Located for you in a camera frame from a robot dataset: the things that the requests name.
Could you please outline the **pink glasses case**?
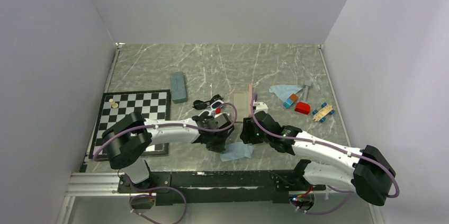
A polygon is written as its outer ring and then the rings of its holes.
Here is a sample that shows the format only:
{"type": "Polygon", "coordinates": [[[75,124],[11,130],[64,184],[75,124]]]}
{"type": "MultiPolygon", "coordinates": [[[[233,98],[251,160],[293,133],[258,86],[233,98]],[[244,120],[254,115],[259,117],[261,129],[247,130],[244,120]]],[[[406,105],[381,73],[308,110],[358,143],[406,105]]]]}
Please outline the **pink glasses case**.
{"type": "Polygon", "coordinates": [[[250,117],[250,111],[252,109],[250,101],[253,95],[252,84],[248,85],[248,89],[242,91],[233,91],[231,94],[232,104],[237,109],[237,123],[243,123],[244,118],[250,117]]]}

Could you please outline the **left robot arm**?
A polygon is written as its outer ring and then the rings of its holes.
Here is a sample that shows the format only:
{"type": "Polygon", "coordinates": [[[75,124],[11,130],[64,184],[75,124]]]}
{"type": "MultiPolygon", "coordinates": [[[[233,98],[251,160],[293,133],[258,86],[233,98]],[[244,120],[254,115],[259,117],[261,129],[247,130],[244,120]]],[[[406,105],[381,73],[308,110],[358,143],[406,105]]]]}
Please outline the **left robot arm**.
{"type": "Polygon", "coordinates": [[[151,188],[148,164],[141,158],[147,147],[158,144],[186,142],[204,144],[209,151],[221,153],[234,130],[234,122],[226,113],[214,117],[208,112],[178,121],[145,119],[132,112],[103,132],[103,144],[93,158],[105,151],[110,167],[122,170],[138,192],[151,188]]]}

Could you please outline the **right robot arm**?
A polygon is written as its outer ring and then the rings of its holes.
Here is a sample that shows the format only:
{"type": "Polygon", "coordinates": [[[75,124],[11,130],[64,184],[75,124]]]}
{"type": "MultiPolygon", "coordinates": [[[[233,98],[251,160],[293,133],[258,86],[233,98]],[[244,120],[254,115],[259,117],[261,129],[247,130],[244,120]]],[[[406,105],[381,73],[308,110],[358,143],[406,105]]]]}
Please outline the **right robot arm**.
{"type": "Polygon", "coordinates": [[[279,153],[300,156],[292,175],[292,183],[299,190],[328,185],[355,192],[377,206],[400,194],[396,172],[374,146],[338,145],[300,128],[281,126],[264,111],[243,120],[240,138],[246,144],[265,143],[279,153]]]}

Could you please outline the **blue cleaning cloth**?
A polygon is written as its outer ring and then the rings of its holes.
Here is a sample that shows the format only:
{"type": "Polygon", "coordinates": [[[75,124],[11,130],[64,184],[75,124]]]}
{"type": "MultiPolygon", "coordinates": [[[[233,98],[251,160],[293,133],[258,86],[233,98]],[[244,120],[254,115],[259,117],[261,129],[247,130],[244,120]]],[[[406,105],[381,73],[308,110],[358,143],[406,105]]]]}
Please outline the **blue cleaning cloth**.
{"type": "Polygon", "coordinates": [[[251,158],[253,152],[254,147],[252,145],[247,145],[243,142],[234,142],[225,146],[225,151],[220,154],[220,159],[223,162],[228,162],[241,158],[251,158]]]}

